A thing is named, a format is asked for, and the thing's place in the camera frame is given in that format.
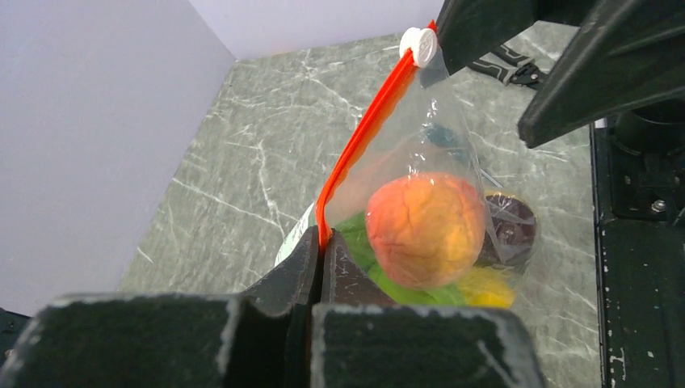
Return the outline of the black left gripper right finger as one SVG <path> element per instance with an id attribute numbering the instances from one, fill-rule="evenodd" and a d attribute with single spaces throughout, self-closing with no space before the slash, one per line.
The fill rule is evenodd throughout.
<path id="1" fill-rule="evenodd" d="M 392 306 L 387 295 L 352 259 L 344 237 L 334 231 L 322 263 L 321 303 Z"/>

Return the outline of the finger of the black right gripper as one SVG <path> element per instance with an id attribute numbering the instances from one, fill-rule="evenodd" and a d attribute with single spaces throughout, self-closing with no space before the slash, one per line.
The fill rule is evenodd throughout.
<path id="1" fill-rule="evenodd" d="M 530 27 L 534 0 L 446 0 L 436 20 L 443 60 L 450 75 Z"/>
<path id="2" fill-rule="evenodd" d="M 522 114 L 541 146 L 597 119 L 684 95 L 684 3 L 597 1 Z"/>

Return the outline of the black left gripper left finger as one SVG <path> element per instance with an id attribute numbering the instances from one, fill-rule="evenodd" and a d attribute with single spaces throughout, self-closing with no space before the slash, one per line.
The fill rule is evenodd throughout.
<path id="1" fill-rule="evenodd" d="M 286 314 L 300 300 L 309 300 L 319 256 L 318 230 L 310 226 L 283 262 L 243 293 L 270 316 Z"/>

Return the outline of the orange red peach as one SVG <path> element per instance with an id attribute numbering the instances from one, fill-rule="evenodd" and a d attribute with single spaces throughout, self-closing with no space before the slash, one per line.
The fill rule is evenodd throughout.
<path id="1" fill-rule="evenodd" d="M 443 172 L 392 180 L 368 200 L 365 226 L 386 276 L 409 289 L 436 289 L 460 279 L 485 240 L 482 194 Z"/>

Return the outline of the clear zip bag orange zipper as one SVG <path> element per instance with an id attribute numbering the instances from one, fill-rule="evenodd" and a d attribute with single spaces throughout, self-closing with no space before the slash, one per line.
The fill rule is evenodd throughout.
<path id="1" fill-rule="evenodd" d="M 507 309 L 539 224 L 480 168 L 437 31 L 404 32 L 398 63 L 275 262 L 321 225 L 371 281 L 374 303 Z"/>

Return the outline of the dark red plum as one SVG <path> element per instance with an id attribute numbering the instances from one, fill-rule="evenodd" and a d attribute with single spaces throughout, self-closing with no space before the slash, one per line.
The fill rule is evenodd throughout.
<path id="1" fill-rule="evenodd" d="M 485 199 L 493 229 L 485 234 L 477 266 L 523 272 L 532 257 L 539 233 L 535 212 L 526 201 L 508 192 L 488 190 Z"/>

